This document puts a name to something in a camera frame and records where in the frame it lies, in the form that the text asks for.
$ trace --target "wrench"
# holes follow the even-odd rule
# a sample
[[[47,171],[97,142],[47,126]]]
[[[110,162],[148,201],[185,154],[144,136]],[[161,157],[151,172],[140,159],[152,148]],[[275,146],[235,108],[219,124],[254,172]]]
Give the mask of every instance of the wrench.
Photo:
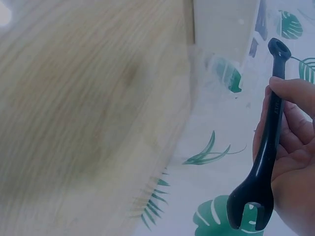
[[[289,48],[276,38],[268,43],[274,57],[272,75],[285,79],[285,63],[291,57]],[[268,224],[274,208],[271,190],[271,175],[279,144],[284,103],[274,92],[271,93],[265,127],[258,154],[247,178],[229,196],[226,210],[232,228],[239,229],[246,204],[257,208],[255,229],[263,230]]]

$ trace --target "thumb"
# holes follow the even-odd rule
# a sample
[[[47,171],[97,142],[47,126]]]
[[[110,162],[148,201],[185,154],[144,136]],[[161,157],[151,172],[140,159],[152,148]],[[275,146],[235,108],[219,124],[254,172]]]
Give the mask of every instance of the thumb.
[[[271,77],[271,90],[283,100],[295,103],[312,119],[315,118],[315,85],[302,79],[283,80]]]

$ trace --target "wood grain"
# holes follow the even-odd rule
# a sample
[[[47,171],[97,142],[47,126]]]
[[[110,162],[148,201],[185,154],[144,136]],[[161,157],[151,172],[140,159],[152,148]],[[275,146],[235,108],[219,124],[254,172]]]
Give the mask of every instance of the wood grain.
[[[191,0],[3,2],[0,235],[131,234],[191,109]]]

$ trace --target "green leaf print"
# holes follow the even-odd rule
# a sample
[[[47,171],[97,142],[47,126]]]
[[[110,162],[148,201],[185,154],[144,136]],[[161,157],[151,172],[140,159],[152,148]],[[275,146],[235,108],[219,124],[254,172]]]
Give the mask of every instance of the green leaf print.
[[[231,148],[231,145],[229,145],[224,152],[211,152],[211,150],[212,150],[212,148],[213,148],[213,146],[215,144],[215,140],[216,140],[216,133],[215,133],[215,131],[212,131],[210,141],[208,142],[206,147],[199,154],[197,154],[195,156],[192,156],[187,161],[185,161],[183,163],[183,165],[204,165],[204,164],[208,164],[208,163],[220,160],[225,155],[240,153],[240,152],[244,151],[245,148],[246,148],[245,147],[242,150],[237,151],[237,152],[229,153],[228,151]],[[211,158],[206,158],[208,155],[211,155],[211,154],[216,154],[216,156],[211,157]]]
[[[295,15],[281,11],[281,21],[277,26],[277,34],[286,39],[298,39],[303,34],[303,28]]]
[[[233,93],[241,92],[239,88],[241,74],[238,70],[224,58],[217,58],[214,64],[214,71],[220,78],[220,81]]]
[[[214,200],[202,203],[193,215],[193,222],[198,226],[195,236],[262,236],[263,231],[255,230],[257,209],[247,204],[243,213],[240,229],[233,229],[227,219],[226,202],[228,195],[221,195]]]
[[[150,224],[156,225],[155,218],[161,218],[160,214],[164,213],[164,211],[158,207],[158,203],[163,202],[168,205],[167,201],[163,198],[163,195],[168,193],[158,189],[160,186],[169,187],[170,185],[165,180],[159,179],[157,182],[157,188],[153,191],[144,212],[141,214],[141,219],[149,230],[151,230]]]
[[[315,84],[315,58],[306,58],[304,60],[295,57],[291,58],[299,61],[300,79]]]

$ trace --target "hand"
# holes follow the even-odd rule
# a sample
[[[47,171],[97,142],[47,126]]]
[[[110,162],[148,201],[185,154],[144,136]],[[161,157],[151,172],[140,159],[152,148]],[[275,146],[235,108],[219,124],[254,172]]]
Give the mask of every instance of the hand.
[[[254,136],[253,159],[259,149],[271,90],[286,101],[271,180],[275,209],[299,235],[315,235],[315,85],[301,79],[270,79]],[[307,121],[299,108],[313,122]]]

